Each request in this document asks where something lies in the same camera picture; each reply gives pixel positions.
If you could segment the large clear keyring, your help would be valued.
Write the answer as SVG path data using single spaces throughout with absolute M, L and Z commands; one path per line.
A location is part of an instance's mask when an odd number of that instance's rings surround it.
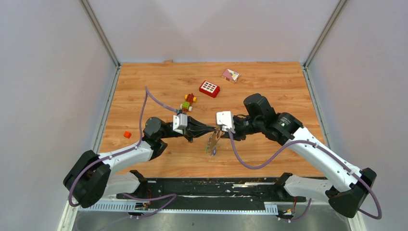
M 221 138 L 222 135 L 223 135 L 223 131 L 222 131 L 221 127 L 216 126 L 215 131 L 210 135 L 207 144 L 210 144 L 212 146 L 216 145 L 218 140 Z

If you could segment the bunch of coloured keys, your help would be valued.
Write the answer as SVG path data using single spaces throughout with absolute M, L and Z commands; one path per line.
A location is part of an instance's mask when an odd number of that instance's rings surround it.
M 212 146 L 212 145 L 208 144 L 208 145 L 206 146 L 205 153 L 206 153 L 206 154 L 209 154 L 210 156 L 216 155 L 216 153 L 217 153 L 217 145 L 213 145 L 213 146 Z

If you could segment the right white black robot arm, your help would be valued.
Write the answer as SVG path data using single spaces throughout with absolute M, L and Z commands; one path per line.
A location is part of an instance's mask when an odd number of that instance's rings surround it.
M 340 215 L 353 218 L 361 212 L 377 174 L 371 168 L 361 169 L 342 159 L 320 142 L 297 118 L 290 113 L 277 113 L 266 97 L 259 93 L 244 100 L 247 115 L 218 112 L 216 122 L 223 137 L 231 143 L 243 141 L 247 135 L 263 134 L 280 145 L 280 150 L 297 153 L 323 175 L 323 180 L 284 173 L 277 181 L 275 195 L 281 201 L 290 197 L 306 197 L 328 203 Z

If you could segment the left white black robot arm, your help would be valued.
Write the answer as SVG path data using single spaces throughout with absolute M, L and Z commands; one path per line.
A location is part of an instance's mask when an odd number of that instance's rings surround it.
M 94 205 L 102 197 L 119 193 L 143 198 L 147 194 L 143 176 L 135 170 L 126 174 L 118 174 L 119 171 L 159 157 L 168 146 L 163 141 L 165 138 L 184 137 L 192 142 L 216 129 L 191 116 L 184 115 L 183 119 L 186 125 L 178 128 L 178 121 L 165 122 L 151 117 L 145 123 L 141 141 L 136 144 L 107 153 L 84 152 L 63 180 L 69 197 L 75 198 L 83 208 Z

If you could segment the colourful toy brick car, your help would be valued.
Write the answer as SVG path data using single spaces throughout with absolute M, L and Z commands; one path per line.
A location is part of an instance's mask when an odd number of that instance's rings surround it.
M 193 109 L 192 104 L 195 103 L 197 101 L 197 97 L 193 94 L 186 94 L 184 96 L 184 102 L 180 105 L 180 110 L 182 111 L 182 113 L 187 113 L 187 112 L 191 112 Z

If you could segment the red window toy brick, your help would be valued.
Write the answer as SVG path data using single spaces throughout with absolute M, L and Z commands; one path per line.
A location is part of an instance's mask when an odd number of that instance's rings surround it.
M 199 92 L 211 98 L 215 98 L 220 92 L 220 86 L 205 80 L 199 87 Z

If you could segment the pink picture toy block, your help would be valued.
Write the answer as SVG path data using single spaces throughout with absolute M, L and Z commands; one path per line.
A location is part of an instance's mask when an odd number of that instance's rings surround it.
M 233 70 L 230 70 L 226 68 L 223 73 L 221 74 L 221 77 L 231 83 L 236 83 L 238 78 L 241 76 L 240 73 L 235 72 Z

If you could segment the small orange cube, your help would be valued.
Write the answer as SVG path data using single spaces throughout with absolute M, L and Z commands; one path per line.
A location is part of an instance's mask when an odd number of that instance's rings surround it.
M 124 132 L 124 137 L 127 138 L 127 139 L 129 139 L 129 138 L 131 137 L 131 135 L 132 135 L 132 134 L 131 134 L 131 132 L 129 132 L 129 131 L 125 131 L 125 132 Z

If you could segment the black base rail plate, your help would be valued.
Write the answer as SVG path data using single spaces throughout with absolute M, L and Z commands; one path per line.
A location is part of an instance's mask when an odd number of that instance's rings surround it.
M 133 194 L 102 198 L 87 211 L 148 214 L 262 214 L 275 215 L 308 199 L 292 197 L 276 186 L 277 178 L 149 178 Z

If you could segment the right aluminium frame post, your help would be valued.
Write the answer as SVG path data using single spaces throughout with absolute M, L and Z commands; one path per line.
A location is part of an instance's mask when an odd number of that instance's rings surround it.
M 340 16 L 343 8 L 345 5 L 348 3 L 348 0 L 339 0 L 330 14 L 330 17 L 328 21 L 326 22 L 325 26 L 323 27 L 322 32 L 320 33 L 318 39 L 316 40 L 314 46 L 312 47 L 306 61 L 304 62 L 303 67 L 306 69 L 308 68 L 311 63 L 313 62 L 314 58 L 316 57 L 318 51 L 320 50 L 320 47 L 322 46 L 323 42 L 325 41 L 325 38 L 328 36 L 330 33 L 332 27 L 334 26 L 337 18 Z

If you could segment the aluminium frame post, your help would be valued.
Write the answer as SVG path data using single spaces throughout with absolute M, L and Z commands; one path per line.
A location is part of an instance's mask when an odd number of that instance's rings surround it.
M 313 62 L 314 58 L 316 57 L 318 51 L 320 50 L 320 47 L 322 46 L 323 42 L 325 41 L 325 38 L 328 36 L 330 33 L 332 27 L 334 26 L 337 18 L 340 16 L 343 8 L 345 5 L 348 3 L 348 0 L 339 0 L 330 14 L 330 17 L 328 21 L 326 22 L 325 26 L 323 27 L 322 32 L 320 33 L 318 39 L 316 40 L 314 46 L 312 47 L 306 61 L 304 62 L 303 67 L 306 69 L 308 68 L 311 63 Z
M 79 0 L 80 4 L 82 5 L 85 14 L 87 15 L 90 23 L 92 24 L 97 36 L 99 37 L 102 45 L 104 46 L 106 52 L 108 53 L 108 56 L 110 57 L 112 63 L 118 69 L 120 67 L 120 61 L 118 60 L 114 49 L 112 48 L 90 2 L 88 0 Z

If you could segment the left aluminium frame post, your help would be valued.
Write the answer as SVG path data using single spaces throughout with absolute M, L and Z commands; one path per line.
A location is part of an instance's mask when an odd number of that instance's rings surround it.
M 112 48 L 90 2 L 88 0 L 79 0 L 80 4 L 82 5 L 85 14 L 87 15 L 90 23 L 92 24 L 97 36 L 99 37 L 102 45 L 104 46 L 106 52 L 108 53 L 108 56 L 110 57 L 112 63 L 118 69 L 120 67 L 120 61 L 118 60 L 114 49 Z

